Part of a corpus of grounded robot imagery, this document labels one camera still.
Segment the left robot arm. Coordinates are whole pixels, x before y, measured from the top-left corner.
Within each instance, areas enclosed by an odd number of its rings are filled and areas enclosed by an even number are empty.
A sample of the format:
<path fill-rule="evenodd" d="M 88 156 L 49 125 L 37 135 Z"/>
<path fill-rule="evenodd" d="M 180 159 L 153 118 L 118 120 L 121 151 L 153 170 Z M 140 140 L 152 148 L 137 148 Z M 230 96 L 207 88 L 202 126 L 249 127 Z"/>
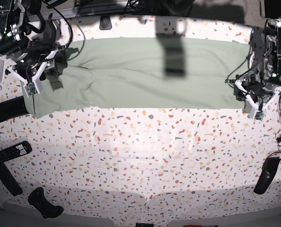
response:
<path fill-rule="evenodd" d="M 260 1 L 260 15 L 266 19 L 263 53 L 251 66 L 226 83 L 234 88 L 238 101 L 244 101 L 254 120 L 262 120 L 268 106 L 281 92 L 281 0 Z"/>

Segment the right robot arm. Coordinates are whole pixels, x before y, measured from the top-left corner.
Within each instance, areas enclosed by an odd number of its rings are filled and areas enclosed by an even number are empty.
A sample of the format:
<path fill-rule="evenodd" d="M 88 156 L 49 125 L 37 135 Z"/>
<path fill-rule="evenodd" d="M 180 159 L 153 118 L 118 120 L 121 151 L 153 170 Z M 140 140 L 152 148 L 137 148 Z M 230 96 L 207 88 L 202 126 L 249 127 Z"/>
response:
<path fill-rule="evenodd" d="M 16 64 L 6 70 L 23 83 L 27 96 L 42 91 L 45 71 L 54 69 L 54 60 L 69 44 L 58 42 L 59 27 L 52 15 L 41 14 L 43 0 L 0 0 L 0 56 Z"/>

